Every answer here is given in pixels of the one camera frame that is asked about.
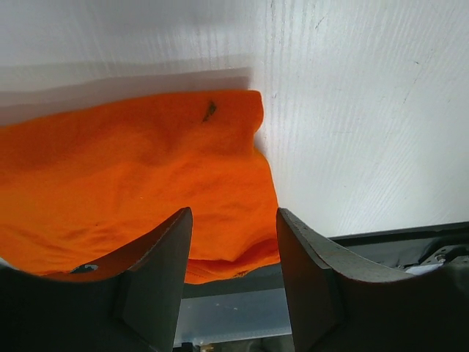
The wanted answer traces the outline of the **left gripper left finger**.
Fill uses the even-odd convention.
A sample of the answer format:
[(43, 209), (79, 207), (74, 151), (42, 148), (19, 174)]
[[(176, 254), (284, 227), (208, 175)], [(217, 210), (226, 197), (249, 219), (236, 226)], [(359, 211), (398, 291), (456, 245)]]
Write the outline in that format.
[(193, 216), (155, 229), (67, 273), (1, 267), (3, 351), (171, 351)]

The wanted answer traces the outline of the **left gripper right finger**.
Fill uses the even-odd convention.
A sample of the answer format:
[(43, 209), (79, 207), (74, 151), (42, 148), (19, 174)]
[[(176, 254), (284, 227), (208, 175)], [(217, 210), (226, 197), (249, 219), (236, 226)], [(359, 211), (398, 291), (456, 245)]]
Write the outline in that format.
[(296, 351), (468, 349), (468, 243), (399, 270), (338, 245), (285, 208), (276, 229)]

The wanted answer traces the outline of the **orange t shirt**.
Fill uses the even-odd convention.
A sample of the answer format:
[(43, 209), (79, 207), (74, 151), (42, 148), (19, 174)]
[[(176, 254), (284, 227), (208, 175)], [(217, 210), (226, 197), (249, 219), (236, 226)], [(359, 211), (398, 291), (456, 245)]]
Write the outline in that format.
[(253, 90), (121, 100), (1, 128), (1, 257), (40, 276), (70, 271), (193, 214), (185, 281), (279, 262), (278, 201), (255, 148)]

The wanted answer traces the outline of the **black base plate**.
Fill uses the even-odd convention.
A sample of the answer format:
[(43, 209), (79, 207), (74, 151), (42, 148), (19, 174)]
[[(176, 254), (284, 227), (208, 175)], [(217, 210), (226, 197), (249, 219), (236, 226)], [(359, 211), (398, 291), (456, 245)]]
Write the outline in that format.
[[(401, 230), (343, 235), (332, 241), (368, 260), (404, 270), (420, 265), (445, 245), (468, 243), (468, 223), (439, 224)], [(281, 265), (268, 265), (235, 279), (218, 280), (203, 285), (186, 284), (183, 298), (222, 296), (284, 286)]]

